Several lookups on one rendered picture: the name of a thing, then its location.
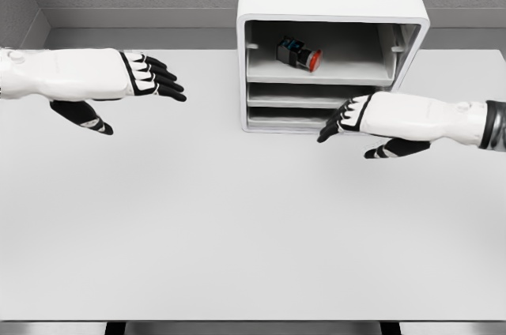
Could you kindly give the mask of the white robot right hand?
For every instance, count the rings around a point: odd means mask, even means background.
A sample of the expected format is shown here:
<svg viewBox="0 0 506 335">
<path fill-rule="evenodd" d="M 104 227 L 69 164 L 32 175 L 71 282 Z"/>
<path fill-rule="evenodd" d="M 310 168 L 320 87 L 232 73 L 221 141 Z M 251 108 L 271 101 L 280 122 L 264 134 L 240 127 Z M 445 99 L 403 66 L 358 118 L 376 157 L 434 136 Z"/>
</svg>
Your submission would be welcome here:
<svg viewBox="0 0 506 335">
<path fill-rule="evenodd" d="M 431 110 L 442 103 L 420 96 L 375 92 L 348 99 L 320 130 L 317 142 L 342 133 L 386 137 L 388 141 L 365 154 L 366 159 L 410 156 L 430 149 L 444 135 L 442 118 Z"/>
</svg>

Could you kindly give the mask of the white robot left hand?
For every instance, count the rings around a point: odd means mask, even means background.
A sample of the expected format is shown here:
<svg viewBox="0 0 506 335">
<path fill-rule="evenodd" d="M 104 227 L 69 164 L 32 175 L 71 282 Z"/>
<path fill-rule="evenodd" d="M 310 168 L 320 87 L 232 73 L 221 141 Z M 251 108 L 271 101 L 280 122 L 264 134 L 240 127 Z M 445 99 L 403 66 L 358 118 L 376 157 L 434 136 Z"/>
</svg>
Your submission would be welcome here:
<svg viewBox="0 0 506 335">
<path fill-rule="evenodd" d="M 165 96 L 187 100 L 177 76 L 160 60 L 126 51 L 74 49 L 44 54 L 39 94 L 51 109 L 73 124 L 112 135 L 113 129 L 87 103 L 113 101 L 128 96 Z"/>
</svg>

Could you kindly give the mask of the white cabinet drawer tray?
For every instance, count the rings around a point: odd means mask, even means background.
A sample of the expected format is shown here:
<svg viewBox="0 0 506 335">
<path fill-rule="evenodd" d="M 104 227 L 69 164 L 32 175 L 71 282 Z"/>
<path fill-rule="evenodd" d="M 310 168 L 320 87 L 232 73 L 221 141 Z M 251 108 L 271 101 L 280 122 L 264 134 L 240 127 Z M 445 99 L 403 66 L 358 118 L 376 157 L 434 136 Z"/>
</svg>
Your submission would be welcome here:
<svg viewBox="0 0 506 335">
<path fill-rule="evenodd" d="M 336 108 L 349 98 L 366 96 L 378 91 L 365 85 L 298 85 L 249 83 L 249 107 Z"/>
<path fill-rule="evenodd" d="M 395 79 L 397 46 L 390 24 L 249 21 L 247 79 L 252 82 L 389 86 Z M 290 36 L 306 48 L 323 51 L 319 67 L 309 72 L 278 61 L 276 46 Z"/>
<path fill-rule="evenodd" d="M 260 130 L 313 131 L 324 127 L 334 109 L 295 107 L 251 107 L 247 110 L 247 124 Z"/>
</svg>

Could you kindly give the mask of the black red-button load switch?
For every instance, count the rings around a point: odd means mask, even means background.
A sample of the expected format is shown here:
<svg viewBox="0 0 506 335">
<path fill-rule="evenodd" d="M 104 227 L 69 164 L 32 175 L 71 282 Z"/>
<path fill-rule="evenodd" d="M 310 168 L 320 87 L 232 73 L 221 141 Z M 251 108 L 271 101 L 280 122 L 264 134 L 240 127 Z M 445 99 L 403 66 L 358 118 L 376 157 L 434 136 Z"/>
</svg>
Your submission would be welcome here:
<svg viewBox="0 0 506 335">
<path fill-rule="evenodd" d="M 323 59 L 323 51 L 313 51 L 305 43 L 285 36 L 276 46 L 276 59 L 288 66 L 314 72 Z"/>
</svg>

